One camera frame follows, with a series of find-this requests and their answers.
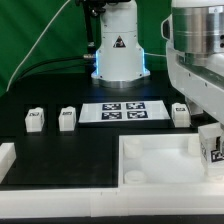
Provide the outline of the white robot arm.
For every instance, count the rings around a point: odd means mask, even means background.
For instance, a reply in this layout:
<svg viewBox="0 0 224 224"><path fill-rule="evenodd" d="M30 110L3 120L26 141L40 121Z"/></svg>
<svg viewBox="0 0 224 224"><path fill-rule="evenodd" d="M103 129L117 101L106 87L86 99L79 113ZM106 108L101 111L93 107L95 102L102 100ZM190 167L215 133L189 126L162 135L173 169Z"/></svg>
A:
<svg viewBox="0 0 224 224"><path fill-rule="evenodd" d="M126 88L150 75L138 44L135 0L75 0L75 4L84 8L87 18L100 18L95 83ZM161 35L172 86L186 97L191 113L205 111L220 123L224 151L224 0L172 0Z"/></svg>

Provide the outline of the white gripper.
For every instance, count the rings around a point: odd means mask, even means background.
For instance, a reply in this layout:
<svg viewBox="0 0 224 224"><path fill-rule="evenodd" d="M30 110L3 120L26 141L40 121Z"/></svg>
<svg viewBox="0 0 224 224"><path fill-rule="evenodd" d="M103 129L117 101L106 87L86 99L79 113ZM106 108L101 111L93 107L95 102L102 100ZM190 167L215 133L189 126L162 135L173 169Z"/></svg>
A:
<svg viewBox="0 0 224 224"><path fill-rule="evenodd" d="M223 16L170 15L161 24L172 86L220 124L216 149L224 154Z"/></svg>

